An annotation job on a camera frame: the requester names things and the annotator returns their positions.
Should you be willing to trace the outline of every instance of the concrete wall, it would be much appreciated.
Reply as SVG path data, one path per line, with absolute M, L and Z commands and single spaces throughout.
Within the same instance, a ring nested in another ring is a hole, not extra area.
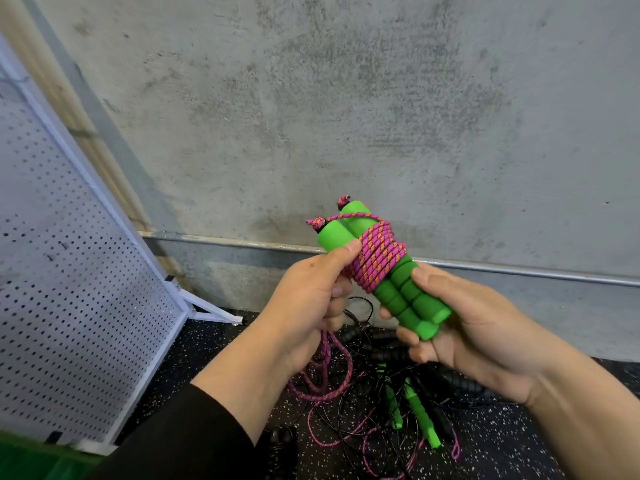
M 141 228 L 313 244 L 350 193 L 414 255 L 640 275 L 640 0 L 23 1 Z M 156 246 L 251 309 L 292 259 Z M 477 277 L 633 355 L 637 290 Z

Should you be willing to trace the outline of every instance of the metal pipe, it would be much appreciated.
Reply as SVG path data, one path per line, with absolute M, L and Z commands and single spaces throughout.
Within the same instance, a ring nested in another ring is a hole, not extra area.
M 139 231 L 144 239 L 156 241 L 193 242 L 213 246 L 231 246 L 234 248 L 261 249 L 265 251 L 281 251 L 286 253 L 322 254 L 324 249 L 315 246 L 298 246 L 295 244 L 280 244 L 276 242 L 244 241 L 242 239 L 225 239 L 223 237 L 209 237 L 205 235 L 180 234 L 174 232 Z M 634 276 L 613 276 L 609 274 L 583 273 L 581 271 L 561 271 L 530 266 L 513 266 L 510 264 L 492 264 L 475 261 L 459 261 L 452 259 L 413 258 L 432 266 L 449 269 L 464 269 L 482 273 L 515 274 L 533 278 L 548 278 L 552 280 L 578 281 L 584 283 L 599 283 L 603 285 L 617 285 L 640 288 L 640 278 Z

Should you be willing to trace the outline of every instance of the right hand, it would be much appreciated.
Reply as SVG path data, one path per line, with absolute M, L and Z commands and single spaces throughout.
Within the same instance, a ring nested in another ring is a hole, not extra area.
M 454 313 L 434 338 L 398 326 L 397 336 L 414 361 L 437 361 L 518 403 L 532 400 L 539 379 L 566 344 L 491 288 L 419 263 L 413 281 Z M 388 310 L 380 316 L 391 318 Z

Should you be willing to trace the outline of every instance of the white pegboard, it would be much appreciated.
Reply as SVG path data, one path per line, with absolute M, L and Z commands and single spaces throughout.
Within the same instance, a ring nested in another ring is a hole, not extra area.
M 0 426 L 110 442 L 188 307 L 0 52 Z

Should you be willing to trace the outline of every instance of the forearm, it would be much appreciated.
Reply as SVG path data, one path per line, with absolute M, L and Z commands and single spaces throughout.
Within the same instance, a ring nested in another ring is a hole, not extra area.
M 259 317 L 191 382 L 224 406 L 253 444 L 289 379 L 274 335 Z
M 529 406 L 560 462 L 579 480 L 640 478 L 640 401 L 569 345 L 550 356 Z

